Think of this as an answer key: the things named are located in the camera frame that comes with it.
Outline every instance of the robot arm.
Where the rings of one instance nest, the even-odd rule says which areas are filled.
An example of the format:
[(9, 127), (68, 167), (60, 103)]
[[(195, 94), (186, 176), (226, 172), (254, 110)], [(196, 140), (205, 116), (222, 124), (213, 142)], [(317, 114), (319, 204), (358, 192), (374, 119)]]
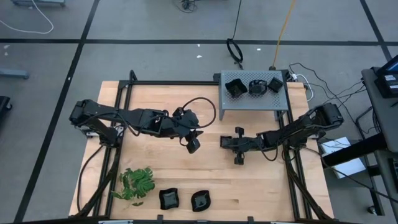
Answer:
[(114, 127), (107, 127), (100, 119), (125, 124), (129, 129), (136, 130), (133, 134), (149, 134), (157, 138), (182, 138), (188, 142), (189, 153), (194, 153), (200, 143), (197, 139), (203, 131), (199, 128), (199, 120), (191, 110), (177, 108), (172, 116), (166, 110), (134, 109), (123, 110), (98, 104), (92, 100), (78, 101), (69, 117), (73, 125), (86, 126), (99, 135), (100, 144), (116, 147), (119, 144), (119, 133)]
[(296, 121), (277, 131), (257, 133), (255, 138), (243, 137), (244, 129), (235, 128), (238, 138), (221, 136), (220, 146), (236, 153), (235, 164), (243, 165), (244, 152), (270, 151), (285, 142), (291, 147), (304, 146), (313, 134), (324, 136), (325, 131), (338, 128), (344, 119), (335, 104), (316, 106), (300, 116)]

